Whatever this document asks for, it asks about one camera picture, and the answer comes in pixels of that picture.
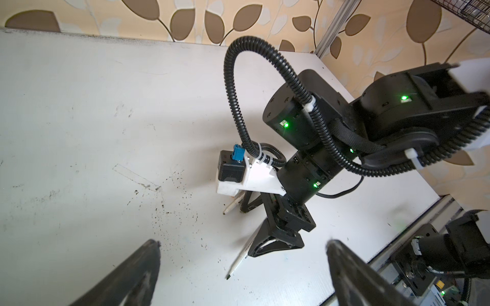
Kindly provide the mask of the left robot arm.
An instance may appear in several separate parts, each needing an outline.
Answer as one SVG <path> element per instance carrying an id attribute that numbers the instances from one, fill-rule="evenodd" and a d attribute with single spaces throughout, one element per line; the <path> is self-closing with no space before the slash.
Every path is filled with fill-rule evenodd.
<path id="1" fill-rule="evenodd" d="M 445 226 L 446 233 L 412 237 L 390 257 L 393 265 L 416 277 L 464 279 L 459 305 L 468 305 L 472 279 L 489 278 L 489 211 L 470 210 Z M 327 244 L 335 297 L 339 305 L 413 305 L 338 240 Z M 160 269 L 160 244 L 148 240 L 74 305 L 151 305 Z"/>

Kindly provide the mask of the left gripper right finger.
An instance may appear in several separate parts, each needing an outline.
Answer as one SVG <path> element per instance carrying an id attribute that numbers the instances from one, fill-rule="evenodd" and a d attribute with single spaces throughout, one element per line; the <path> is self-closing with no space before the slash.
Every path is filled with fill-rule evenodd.
<path id="1" fill-rule="evenodd" d="M 339 305 L 413 305 L 340 240 L 326 253 Z"/>

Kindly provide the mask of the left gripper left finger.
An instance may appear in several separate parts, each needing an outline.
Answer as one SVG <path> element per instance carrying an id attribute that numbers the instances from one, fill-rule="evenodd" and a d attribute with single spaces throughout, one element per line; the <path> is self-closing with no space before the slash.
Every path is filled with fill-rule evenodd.
<path id="1" fill-rule="evenodd" d="M 72 305 L 151 305 L 160 263 L 160 243 L 150 239 Z"/>

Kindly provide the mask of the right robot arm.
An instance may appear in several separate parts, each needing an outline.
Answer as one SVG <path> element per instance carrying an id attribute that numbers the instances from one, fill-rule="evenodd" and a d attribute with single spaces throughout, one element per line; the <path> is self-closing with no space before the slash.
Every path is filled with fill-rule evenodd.
<path id="1" fill-rule="evenodd" d="M 284 84 L 269 100 L 263 121 L 296 149 L 287 159 L 251 139 L 234 78 L 238 56 L 254 52 L 274 66 Z M 227 49 L 223 72 L 228 104 L 242 148 L 276 171 L 279 191 L 243 201 L 243 212 L 263 205 L 266 220 L 248 255 L 300 249 L 301 231 L 315 222 L 306 202 L 341 171 L 361 178 L 388 177 L 450 158 L 489 130 L 489 94 L 469 90 L 454 65 L 435 63 L 375 80 L 348 102 L 317 72 L 296 73 L 267 41 L 243 36 Z"/>

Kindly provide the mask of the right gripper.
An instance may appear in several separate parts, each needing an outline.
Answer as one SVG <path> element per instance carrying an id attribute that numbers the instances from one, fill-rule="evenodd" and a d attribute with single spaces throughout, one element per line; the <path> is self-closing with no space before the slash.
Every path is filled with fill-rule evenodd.
<path id="1" fill-rule="evenodd" d="M 252 240 L 248 256 L 256 258 L 276 251 L 302 249 L 304 242 L 298 232 L 316 228 L 306 205 L 297 203 L 289 195 L 245 191 L 239 208 L 246 214 L 263 203 L 267 219 Z"/>

